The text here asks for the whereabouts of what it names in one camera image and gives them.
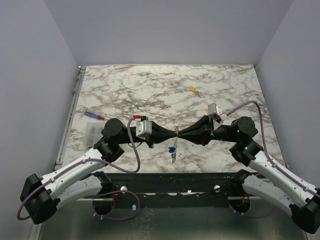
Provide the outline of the blue key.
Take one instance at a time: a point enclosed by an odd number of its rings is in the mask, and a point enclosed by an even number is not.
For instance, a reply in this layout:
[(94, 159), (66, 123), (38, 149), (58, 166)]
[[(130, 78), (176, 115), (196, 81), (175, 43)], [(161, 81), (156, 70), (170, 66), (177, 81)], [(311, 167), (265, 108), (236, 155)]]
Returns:
[(169, 148), (169, 153), (172, 154), (172, 153), (174, 153), (175, 151), (176, 151), (176, 148), (175, 148), (175, 147), (170, 147), (170, 148)]

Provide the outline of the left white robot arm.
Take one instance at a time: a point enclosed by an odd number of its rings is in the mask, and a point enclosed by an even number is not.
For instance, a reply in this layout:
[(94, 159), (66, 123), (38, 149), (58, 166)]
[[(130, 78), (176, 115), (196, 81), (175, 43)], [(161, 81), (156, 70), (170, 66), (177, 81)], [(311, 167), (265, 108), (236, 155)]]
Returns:
[[(65, 203), (88, 196), (103, 198), (115, 194), (102, 168), (108, 166), (126, 174), (136, 174), (141, 168), (136, 143), (146, 143), (152, 148), (154, 144), (178, 136), (176, 131), (140, 115), (134, 115), (127, 124), (112, 118), (105, 123), (101, 134), (101, 139), (81, 157), (51, 173), (41, 177), (32, 174), (25, 180), (16, 214), (19, 221), (31, 219), (37, 225), (51, 218)], [(114, 164), (125, 152), (121, 145), (127, 143), (131, 144), (136, 157), (135, 170)]]

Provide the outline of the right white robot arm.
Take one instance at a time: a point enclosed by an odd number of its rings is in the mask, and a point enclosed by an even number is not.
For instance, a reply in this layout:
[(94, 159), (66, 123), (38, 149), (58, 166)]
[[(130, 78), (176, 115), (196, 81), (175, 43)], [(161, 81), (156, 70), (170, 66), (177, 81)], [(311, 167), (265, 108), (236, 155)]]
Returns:
[(250, 117), (243, 116), (224, 125), (205, 115), (181, 130), (178, 137), (203, 146), (211, 140), (234, 143), (229, 150), (233, 158), (270, 182), (264, 183), (253, 174), (239, 171), (239, 178), (229, 184), (230, 191), (236, 196), (246, 192), (264, 199), (288, 214), (300, 229), (315, 234), (320, 227), (320, 189), (272, 158), (265, 147), (253, 140), (257, 133)]

